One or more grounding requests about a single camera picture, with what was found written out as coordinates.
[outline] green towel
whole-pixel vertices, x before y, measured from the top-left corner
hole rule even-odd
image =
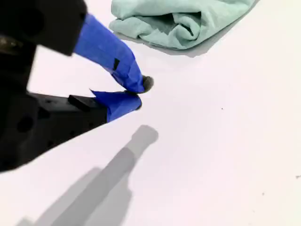
[[[153,45],[187,49],[228,26],[255,0],[113,0],[110,28]]]

